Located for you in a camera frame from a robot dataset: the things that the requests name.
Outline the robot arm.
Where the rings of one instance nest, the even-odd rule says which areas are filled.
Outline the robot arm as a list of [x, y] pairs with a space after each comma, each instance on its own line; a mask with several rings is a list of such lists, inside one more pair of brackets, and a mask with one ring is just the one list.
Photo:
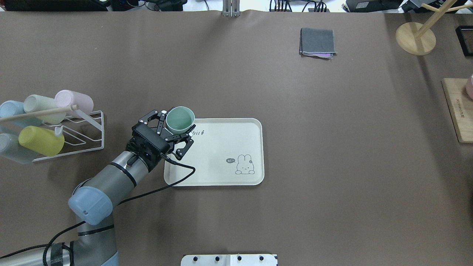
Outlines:
[[192, 146], [195, 115], [186, 107], [153, 110], [132, 127], [125, 151], [73, 191], [69, 207], [78, 223], [78, 239], [31, 246], [1, 257], [2, 266], [117, 266], [113, 209], [133, 200], [127, 195], [161, 160], [179, 165]]

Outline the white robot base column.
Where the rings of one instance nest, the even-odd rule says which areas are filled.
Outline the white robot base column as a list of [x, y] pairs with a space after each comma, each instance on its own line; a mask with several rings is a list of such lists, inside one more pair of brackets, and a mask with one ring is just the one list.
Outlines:
[[278, 266], [273, 254], [185, 255], [181, 266]]

